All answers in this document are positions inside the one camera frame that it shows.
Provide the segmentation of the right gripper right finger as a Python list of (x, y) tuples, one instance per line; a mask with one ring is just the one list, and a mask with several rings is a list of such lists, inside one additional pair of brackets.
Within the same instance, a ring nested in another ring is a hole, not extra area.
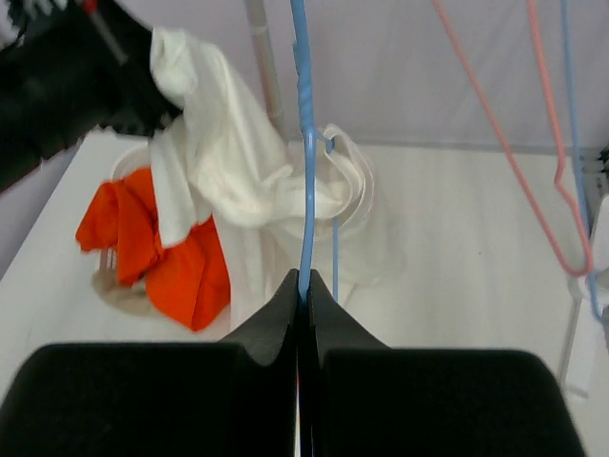
[(307, 456), (581, 456), (545, 363), (521, 350), (390, 348), (312, 272), (304, 315)]

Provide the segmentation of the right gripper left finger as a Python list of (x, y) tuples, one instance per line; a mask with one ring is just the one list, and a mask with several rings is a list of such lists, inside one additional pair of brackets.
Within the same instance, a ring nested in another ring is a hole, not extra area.
[(290, 456), (296, 270), (216, 343), (55, 344), (1, 407), (5, 456)]

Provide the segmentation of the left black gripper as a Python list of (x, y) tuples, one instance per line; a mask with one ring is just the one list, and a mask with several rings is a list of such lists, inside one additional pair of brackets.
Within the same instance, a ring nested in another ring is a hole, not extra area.
[(150, 70), (152, 31), (116, 1), (9, 1), (1, 188), (96, 128), (151, 137), (182, 113)]

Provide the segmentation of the orange t shirt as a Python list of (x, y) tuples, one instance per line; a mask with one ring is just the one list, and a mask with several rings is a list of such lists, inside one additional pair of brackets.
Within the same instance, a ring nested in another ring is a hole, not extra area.
[(120, 288), (144, 284), (152, 306), (193, 331), (210, 325), (230, 302), (230, 281), (214, 220), (209, 217), (174, 247), (161, 244), (149, 167), (103, 182), (75, 240), (80, 250), (115, 254)]

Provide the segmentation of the white t shirt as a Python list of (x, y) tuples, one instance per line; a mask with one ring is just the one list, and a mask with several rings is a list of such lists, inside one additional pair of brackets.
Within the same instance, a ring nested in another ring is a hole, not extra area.
[[(239, 72), (213, 44), (183, 30), (152, 33), (150, 71), (182, 114), (148, 143), (161, 241), (215, 222), (238, 327), (300, 263), (305, 225), (304, 155), (290, 150)], [(370, 157), (338, 126), (317, 147), (312, 266), (346, 300), (401, 260)]]

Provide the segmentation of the blue wire hanger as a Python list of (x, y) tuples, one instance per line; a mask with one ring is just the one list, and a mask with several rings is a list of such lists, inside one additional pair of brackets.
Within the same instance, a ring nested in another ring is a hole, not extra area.
[(572, 163), (573, 172), (575, 177), (575, 184), (577, 189), (577, 196), (579, 201), (580, 216), (584, 225), (587, 239), (591, 234), (589, 212), (587, 208), (584, 176), (582, 171), (582, 162), (580, 160), (580, 137), (578, 129), (578, 111), (577, 101), (575, 96), (575, 82), (573, 74), (573, 63), (572, 63), (572, 51), (571, 51), (571, 39), (570, 39), (570, 21), (568, 12), (568, 1), (560, 1), (560, 20), (562, 30), (562, 43), (564, 52), (564, 63), (565, 63), (565, 81), (566, 81), (566, 92), (569, 104), (569, 116), (571, 124), (573, 151), (572, 151)]
[(304, 236), (299, 266), (299, 307), (308, 306), (315, 237), (315, 177), (318, 131), (314, 122), (312, 60), (303, 0), (290, 1), (295, 32), (293, 54), (297, 72), (299, 125), (304, 143)]

